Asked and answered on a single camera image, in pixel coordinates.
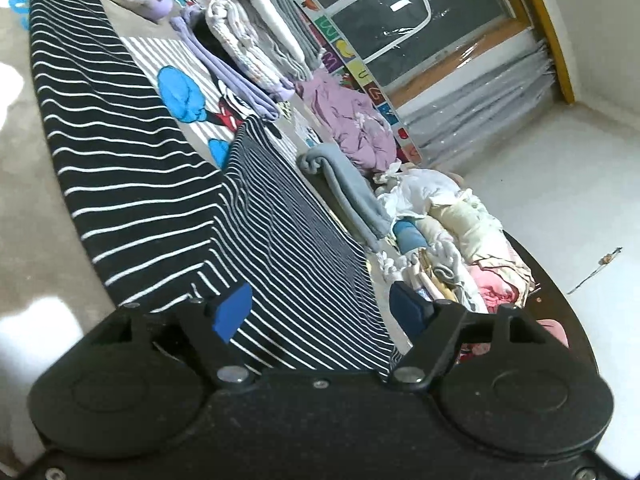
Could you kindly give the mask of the purple floral duvet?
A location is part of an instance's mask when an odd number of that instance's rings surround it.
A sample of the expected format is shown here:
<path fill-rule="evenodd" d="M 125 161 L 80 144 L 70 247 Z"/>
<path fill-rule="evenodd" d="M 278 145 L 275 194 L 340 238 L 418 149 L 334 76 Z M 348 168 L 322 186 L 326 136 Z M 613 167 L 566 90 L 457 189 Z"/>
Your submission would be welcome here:
<path fill-rule="evenodd" d="M 329 48 L 312 32 L 323 48 Z M 332 134 L 332 138 L 364 174 L 386 170 L 396 158 L 390 124 L 364 93 L 342 86 L 323 63 L 314 78 L 296 86 L 300 96 Z"/>

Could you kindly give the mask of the Mickey Mouse brown blanket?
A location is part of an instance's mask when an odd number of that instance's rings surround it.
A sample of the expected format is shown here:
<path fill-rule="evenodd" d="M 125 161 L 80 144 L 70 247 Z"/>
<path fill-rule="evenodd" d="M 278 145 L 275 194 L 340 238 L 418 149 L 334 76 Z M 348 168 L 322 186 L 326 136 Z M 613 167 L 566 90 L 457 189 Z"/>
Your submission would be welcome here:
<path fill-rule="evenodd" d="M 24 23 L 34 0 L 1 0 L 1 467 L 42 451 L 26 396 L 113 309 L 58 187 L 32 88 Z"/>

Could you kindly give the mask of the pile of unfolded clothes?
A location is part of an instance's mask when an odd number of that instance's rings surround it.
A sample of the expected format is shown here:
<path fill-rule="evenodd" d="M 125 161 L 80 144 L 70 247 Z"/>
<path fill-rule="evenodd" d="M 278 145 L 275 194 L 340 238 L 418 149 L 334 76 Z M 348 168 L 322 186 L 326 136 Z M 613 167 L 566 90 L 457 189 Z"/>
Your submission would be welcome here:
<path fill-rule="evenodd" d="M 401 162 L 374 182 L 376 197 L 395 226 L 406 220 L 430 244 L 448 240 L 456 246 L 489 313 L 500 304 L 525 306 L 535 287 L 533 273 L 472 190 L 440 171 Z"/>

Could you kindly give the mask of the black white striped shirt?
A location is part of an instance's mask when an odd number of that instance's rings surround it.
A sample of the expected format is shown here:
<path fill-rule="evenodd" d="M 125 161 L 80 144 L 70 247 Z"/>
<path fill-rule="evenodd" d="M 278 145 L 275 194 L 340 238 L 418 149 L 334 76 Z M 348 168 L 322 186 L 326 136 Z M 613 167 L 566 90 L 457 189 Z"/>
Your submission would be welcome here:
<path fill-rule="evenodd" d="M 231 332 L 254 373 L 374 370 L 398 350 L 362 247 L 249 119 L 218 169 L 184 137 L 100 0 L 32 0 L 30 58 L 52 164 L 96 274 L 154 313 L 250 288 Z"/>

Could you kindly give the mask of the right stack folded clothes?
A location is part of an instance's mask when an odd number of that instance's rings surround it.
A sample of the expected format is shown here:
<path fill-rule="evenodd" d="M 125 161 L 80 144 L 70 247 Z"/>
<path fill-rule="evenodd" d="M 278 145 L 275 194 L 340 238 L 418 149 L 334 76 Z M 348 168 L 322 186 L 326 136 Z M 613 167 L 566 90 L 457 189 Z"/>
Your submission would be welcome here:
<path fill-rule="evenodd" d="M 476 281 L 454 244 L 436 240 L 430 244 L 416 229 L 396 236 L 396 247 L 381 250 L 376 263 L 387 283 L 403 281 L 428 298 L 457 301 L 469 311 L 488 313 Z"/>

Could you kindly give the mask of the stack folded clothes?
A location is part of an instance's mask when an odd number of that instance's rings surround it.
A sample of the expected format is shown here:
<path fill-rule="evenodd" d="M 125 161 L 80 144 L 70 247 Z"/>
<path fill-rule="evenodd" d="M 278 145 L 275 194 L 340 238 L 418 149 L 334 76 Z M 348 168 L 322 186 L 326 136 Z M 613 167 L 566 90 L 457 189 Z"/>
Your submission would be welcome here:
<path fill-rule="evenodd" d="M 323 48 L 291 0 L 209 0 L 170 24 L 213 80 L 268 122 L 322 65 Z"/>
<path fill-rule="evenodd" d="M 376 263 L 387 283 L 403 281 L 428 298 L 457 301 L 469 311 L 488 313 L 476 281 L 454 244 L 436 240 L 430 244 L 416 229 L 396 236 L 396 247 L 381 250 Z"/>

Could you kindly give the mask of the grey curtain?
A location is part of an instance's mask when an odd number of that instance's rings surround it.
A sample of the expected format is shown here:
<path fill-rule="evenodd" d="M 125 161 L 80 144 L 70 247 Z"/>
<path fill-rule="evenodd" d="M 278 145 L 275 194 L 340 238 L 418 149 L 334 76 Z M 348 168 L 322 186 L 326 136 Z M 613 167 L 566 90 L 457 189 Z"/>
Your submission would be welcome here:
<path fill-rule="evenodd" d="M 552 95 L 555 71 L 547 43 L 533 47 L 409 116 L 425 165 L 442 165 L 495 140 Z"/>

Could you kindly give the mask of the grey folded garment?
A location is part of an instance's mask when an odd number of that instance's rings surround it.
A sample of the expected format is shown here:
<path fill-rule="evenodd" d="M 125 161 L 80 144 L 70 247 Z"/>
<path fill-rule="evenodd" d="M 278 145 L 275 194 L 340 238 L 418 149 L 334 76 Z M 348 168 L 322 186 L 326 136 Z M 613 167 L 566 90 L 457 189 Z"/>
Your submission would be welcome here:
<path fill-rule="evenodd" d="M 367 179 L 333 143 L 310 148 L 298 159 L 307 176 L 322 177 L 356 235 L 370 252 L 380 251 L 380 240 L 390 234 L 392 218 L 376 199 Z"/>

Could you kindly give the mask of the left stack folded clothes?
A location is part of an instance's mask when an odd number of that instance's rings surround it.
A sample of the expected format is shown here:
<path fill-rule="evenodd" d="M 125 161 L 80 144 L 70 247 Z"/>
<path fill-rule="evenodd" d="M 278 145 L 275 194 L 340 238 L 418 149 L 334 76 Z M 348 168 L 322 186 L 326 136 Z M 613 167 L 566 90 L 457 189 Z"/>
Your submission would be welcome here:
<path fill-rule="evenodd" d="M 291 0 L 209 0 L 170 24 L 213 80 L 268 122 L 322 65 L 323 48 Z"/>

